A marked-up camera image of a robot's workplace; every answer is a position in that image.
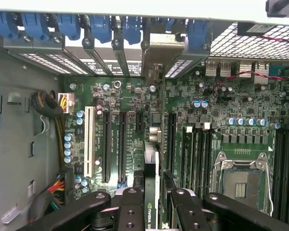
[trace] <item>blue capacitor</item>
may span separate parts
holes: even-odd
[[[229,124],[229,125],[234,125],[234,124],[235,124],[235,119],[233,119],[233,118],[227,118],[227,119],[226,119],[226,123]]]
[[[202,101],[202,102],[201,102],[201,106],[202,106],[203,108],[207,108],[207,107],[209,106],[209,104],[208,104],[207,101]]]
[[[65,142],[64,143],[64,148],[66,148],[66,149],[69,149],[69,148],[71,148],[72,147],[72,145],[73,145],[73,142]]]
[[[66,156],[72,155],[72,150],[71,149],[65,149],[64,150],[64,155],[66,155]]]
[[[201,103],[199,100],[195,100],[195,101],[193,101],[193,105],[194,105],[194,107],[198,108],[201,106]]]
[[[74,135],[71,133],[68,133],[64,136],[65,141],[72,141],[74,139]]]
[[[76,124],[78,124],[78,125],[82,125],[83,124],[83,119],[82,118],[78,118],[77,120],[76,120]]]
[[[64,162],[67,164],[71,163],[72,160],[73,160],[73,157],[71,155],[64,157]]]
[[[237,119],[236,119],[236,124],[237,124],[237,125],[243,125],[243,124],[244,124],[244,119],[242,119],[242,118],[237,118]]]
[[[78,118],[82,118],[82,117],[84,117],[84,115],[85,115],[85,112],[84,112],[84,111],[77,111],[77,112],[76,112],[76,116],[77,116]]]

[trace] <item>green circuit board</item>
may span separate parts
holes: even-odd
[[[269,213],[274,125],[289,122],[289,108],[285,106],[289,103],[289,81],[266,79],[265,83],[258,84],[254,78],[237,77],[217,86],[223,79],[196,75],[166,79],[164,86],[162,81],[156,83],[157,90],[152,93],[146,80],[140,78],[65,77],[65,92],[73,93],[76,103],[74,114],[66,115],[65,132],[75,136],[73,160],[67,165],[74,167],[75,176],[83,171],[84,132],[83,126],[77,124],[76,112],[100,105],[103,116],[94,119],[93,161],[105,158],[103,147],[107,140],[111,147],[107,156],[109,177],[105,180],[103,167],[106,165],[94,164],[89,192],[103,189],[114,195],[117,188],[132,186],[133,172],[144,168],[143,141],[150,140],[149,127],[153,126],[163,130],[161,164],[164,171],[169,170],[174,175],[177,187],[192,189],[199,197],[208,192],[224,193]],[[116,81],[120,82],[120,87],[116,86]],[[75,90],[70,89],[71,84],[76,85]],[[162,102],[165,104],[161,117],[164,127],[161,121],[156,124],[152,120],[152,114],[161,114]],[[111,124],[107,133],[109,139],[104,131],[106,116],[107,123]],[[120,156],[122,116],[126,124],[123,161]],[[225,157],[223,161],[232,161],[230,167],[220,169],[216,164],[221,154]],[[253,165],[252,162],[256,163],[255,168],[246,169],[246,164]],[[122,175],[126,177],[125,183],[119,180]],[[74,198],[84,194],[79,187],[75,189]]]

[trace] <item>motherboard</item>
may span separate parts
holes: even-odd
[[[270,65],[267,71],[286,77],[285,69]],[[272,214],[283,192],[274,192],[273,184],[285,178],[275,156],[283,139],[289,142],[289,81],[248,73],[224,81],[230,70],[222,71],[216,75],[200,66],[154,84],[134,77],[65,77],[64,91],[75,103],[65,116],[65,163],[74,169],[74,199],[96,190],[113,196],[133,185],[135,172],[150,170],[161,180],[161,171],[167,172],[176,187],[199,198],[218,192]],[[158,155],[148,160],[152,143]],[[151,162],[156,171],[148,167]],[[159,193],[156,183],[147,187]],[[157,198],[155,206],[162,208]]]

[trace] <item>black pci express slot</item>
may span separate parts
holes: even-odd
[[[289,224],[289,131],[276,130],[275,144],[273,217]]]
[[[144,114],[142,112],[136,112],[136,132],[144,131]]]
[[[168,170],[173,173],[175,159],[175,133],[177,125],[177,115],[175,113],[168,114],[167,129],[167,163]]]
[[[110,112],[103,113],[102,182],[108,183],[110,179],[111,114]]]
[[[127,154],[127,113],[119,113],[119,156],[118,182],[126,181],[126,154]]]

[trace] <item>screw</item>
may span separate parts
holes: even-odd
[[[109,90],[109,89],[110,89],[110,86],[108,84],[103,85],[103,90]]]
[[[129,193],[136,193],[136,190],[130,189],[130,190],[129,190]]]
[[[284,91],[282,91],[282,92],[279,93],[279,97],[283,98],[283,97],[285,97],[285,96],[286,96],[286,93],[285,93]]]
[[[83,40],[83,42],[84,42],[86,45],[90,45],[90,44],[91,44],[91,41],[90,41],[90,39],[88,39],[88,38],[85,38],[85,39]]]
[[[154,93],[156,91],[156,87],[154,85],[149,87],[149,90],[151,93]]]
[[[54,41],[55,43],[60,43],[61,38],[60,38],[60,37],[54,37],[54,38],[53,38],[53,41]]]
[[[98,194],[97,196],[96,196],[96,198],[97,199],[102,199],[102,198],[104,198],[105,196],[103,195],[103,194]]]
[[[209,198],[212,199],[212,200],[214,200],[214,201],[216,201],[216,200],[218,199],[218,197],[217,197],[216,195],[213,195],[213,194],[211,194],[211,195],[209,196]]]
[[[24,40],[25,40],[26,42],[31,42],[31,41],[32,41],[32,37],[29,36],[29,35],[25,35],[25,36],[24,36]]]
[[[178,189],[178,190],[177,190],[177,193],[178,193],[178,194],[184,194],[184,191],[183,191],[182,189]]]
[[[71,83],[71,84],[69,85],[69,88],[70,88],[71,90],[76,90],[77,85],[76,85],[75,83]]]

